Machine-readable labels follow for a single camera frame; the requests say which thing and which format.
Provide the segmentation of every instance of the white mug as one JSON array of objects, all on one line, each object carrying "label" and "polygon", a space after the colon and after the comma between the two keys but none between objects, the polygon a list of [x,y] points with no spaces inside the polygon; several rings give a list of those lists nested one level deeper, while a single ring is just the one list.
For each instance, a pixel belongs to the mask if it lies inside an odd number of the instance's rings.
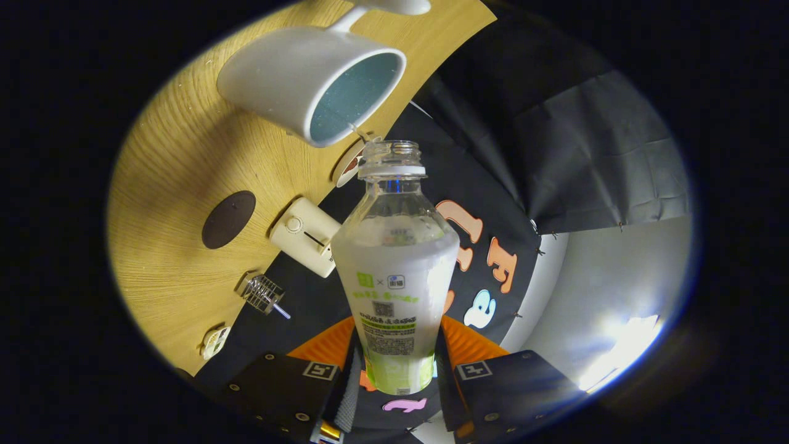
[{"label": "white mug", "polygon": [[354,0],[328,28],[269,32],[244,46],[219,73],[219,94],[315,147],[342,140],[395,89],[406,56],[350,32],[371,8],[415,15],[428,0]]}]

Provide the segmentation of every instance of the wooden table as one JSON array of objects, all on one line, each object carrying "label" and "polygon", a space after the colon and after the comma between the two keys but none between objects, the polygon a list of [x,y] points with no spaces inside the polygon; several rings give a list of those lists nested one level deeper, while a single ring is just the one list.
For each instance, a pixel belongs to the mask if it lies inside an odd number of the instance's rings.
[{"label": "wooden table", "polygon": [[[354,134],[325,149],[225,101],[216,78],[227,59],[277,28],[326,26],[351,4],[307,0],[256,21],[195,58],[156,93],[126,138],[107,207],[110,259],[131,315],[170,364],[194,375],[205,363],[204,334],[232,325],[244,301],[234,286],[279,253],[267,231],[296,196],[318,203]],[[403,51],[408,66],[397,88],[361,126],[385,135],[416,91],[469,37],[495,20],[477,0],[432,0],[408,17],[365,14],[352,31]],[[226,246],[201,240],[208,214],[240,190],[256,196],[252,218]]]}]

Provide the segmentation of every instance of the mug handle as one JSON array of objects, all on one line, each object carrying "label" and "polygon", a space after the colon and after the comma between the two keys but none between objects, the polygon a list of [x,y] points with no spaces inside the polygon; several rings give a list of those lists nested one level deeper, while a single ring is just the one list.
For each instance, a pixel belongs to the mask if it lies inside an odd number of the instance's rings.
[{"label": "mug handle", "polygon": [[356,5],[334,24],[327,27],[330,31],[350,32],[350,27],[371,9],[381,9],[403,15],[420,15],[430,10],[430,0],[350,0]]}]

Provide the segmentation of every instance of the black fabric backdrop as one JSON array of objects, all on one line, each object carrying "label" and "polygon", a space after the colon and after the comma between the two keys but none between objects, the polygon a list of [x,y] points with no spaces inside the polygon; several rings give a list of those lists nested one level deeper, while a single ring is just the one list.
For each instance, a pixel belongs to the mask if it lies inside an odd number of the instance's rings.
[{"label": "black fabric backdrop", "polygon": [[510,12],[417,94],[537,223],[540,233],[690,212],[678,146],[648,100],[596,51]]}]

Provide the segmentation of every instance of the white plug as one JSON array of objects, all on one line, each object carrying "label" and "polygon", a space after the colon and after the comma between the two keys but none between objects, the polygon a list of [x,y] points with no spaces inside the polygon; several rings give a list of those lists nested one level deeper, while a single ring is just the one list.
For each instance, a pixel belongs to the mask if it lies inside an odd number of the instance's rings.
[{"label": "white plug", "polygon": [[226,326],[216,330],[209,330],[208,333],[205,333],[203,345],[200,346],[200,354],[203,356],[203,359],[208,361],[222,351],[229,332],[230,327]]},{"label": "white plug", "polygon": [[307,198],[298,198],[271,229],[271,243],[321,277],[335,269],[330,241],[340,223]]}]

